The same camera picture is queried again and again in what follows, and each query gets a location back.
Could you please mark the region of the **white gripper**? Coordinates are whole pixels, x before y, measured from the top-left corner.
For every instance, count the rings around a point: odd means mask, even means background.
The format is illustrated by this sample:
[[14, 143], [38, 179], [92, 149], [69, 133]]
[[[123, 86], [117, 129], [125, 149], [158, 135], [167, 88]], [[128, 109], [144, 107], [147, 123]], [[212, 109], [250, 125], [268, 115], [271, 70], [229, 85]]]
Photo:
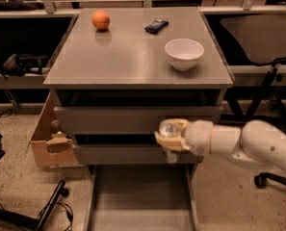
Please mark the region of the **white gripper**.
[[[160, 133], [155, 133], [155, 139], [166, 150], [173, 152], [190, 150], [196, 156], [205, 156], [210, 150], [213, 128], [214, 123], [207, 120], [189, 123], [187, 119], [182, 118], [166, 119], [161, 122]], [[184, 131], [185, 139], [180, 136]]]

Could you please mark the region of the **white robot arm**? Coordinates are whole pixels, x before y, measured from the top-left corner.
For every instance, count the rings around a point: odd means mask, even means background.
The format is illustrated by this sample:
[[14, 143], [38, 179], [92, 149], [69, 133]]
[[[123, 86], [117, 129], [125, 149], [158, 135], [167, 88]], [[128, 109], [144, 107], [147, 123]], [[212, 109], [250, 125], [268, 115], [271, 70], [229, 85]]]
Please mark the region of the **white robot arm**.
[[173, 118], [162, 121], [154, 135], [172, 153], [221, 155], [238, 167], [278, 167], [286, 172], [286, 134], [263, 120], [252, 120], [240, 128]]

